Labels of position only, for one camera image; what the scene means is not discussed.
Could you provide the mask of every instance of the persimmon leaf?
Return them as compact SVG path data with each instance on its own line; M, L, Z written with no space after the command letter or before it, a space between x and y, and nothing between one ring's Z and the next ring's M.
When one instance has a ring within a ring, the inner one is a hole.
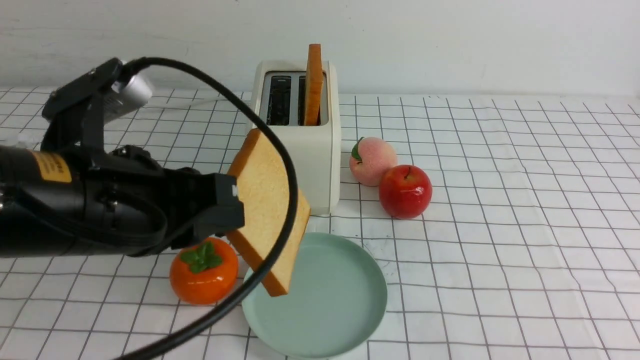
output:
M193 251L185 251L182 254L180 254L180 260L182 260L185 264L195 264L198 262L198 254Z
M191 270L191 272L193 272L194 274L203 272L206 269L207 269L207 265L201 264L201 263L195 263L195 264L189 265L189 270Z
M202 244L202 247L204 248L203 252L205 256L210 256L213 255L213 244L211 243L211 241L205 241L204 244Z
M213 255L207 259L208 268L215 268L220 265L222 265L222 257L220 257L219 255Z

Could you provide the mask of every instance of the toaster slot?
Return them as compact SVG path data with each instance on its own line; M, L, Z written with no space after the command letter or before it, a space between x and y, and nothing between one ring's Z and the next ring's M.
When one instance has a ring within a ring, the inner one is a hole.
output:
M291 77L273 76L269 88L269 102L267 110L267 125L289 125L291 105Z

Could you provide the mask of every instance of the grid tablecloth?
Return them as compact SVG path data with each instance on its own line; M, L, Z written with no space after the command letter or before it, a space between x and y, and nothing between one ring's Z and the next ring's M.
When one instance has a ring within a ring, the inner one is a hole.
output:
M0 88L0 140L37 148L51 90ZM158 92L108 124L107 150L143 145L166 167L226 171L246 121L229 102L153 107L215 95ZM341 359L640 358L639 112L637 99L341 95L340 202L308 230L363 246L389 292L380 328ZM361 136L428 173L421 218L390 219L353 179ZM108 359L180 329L209 308L179 303L173 257L0 260L0 358ZM284 358L240 307L164 356Z

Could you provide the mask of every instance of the peach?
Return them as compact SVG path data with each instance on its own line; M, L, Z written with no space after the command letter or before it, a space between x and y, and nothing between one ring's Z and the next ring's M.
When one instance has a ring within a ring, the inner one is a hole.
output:
M380 138L360 138L351 150L349 168L356 180L366 186L378 186L382 175L396 166L394 148Z

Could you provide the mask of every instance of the bread slice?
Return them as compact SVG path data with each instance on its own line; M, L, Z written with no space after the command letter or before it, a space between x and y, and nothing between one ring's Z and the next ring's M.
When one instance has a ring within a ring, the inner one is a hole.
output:
M271 251L284 224L289 204L287 172L269 139L262 131L252 129L227 173L237 178L238 197L244 203L244 227L226 235L255 270ZM272 297L289 293L296 256L310 214L307 198L298 189L298 210L289 241L262 281Z
M322 52L320 44L309 45L307 58L307 76L305 78L305 125L320 125L320 102L324 74L322 71Z

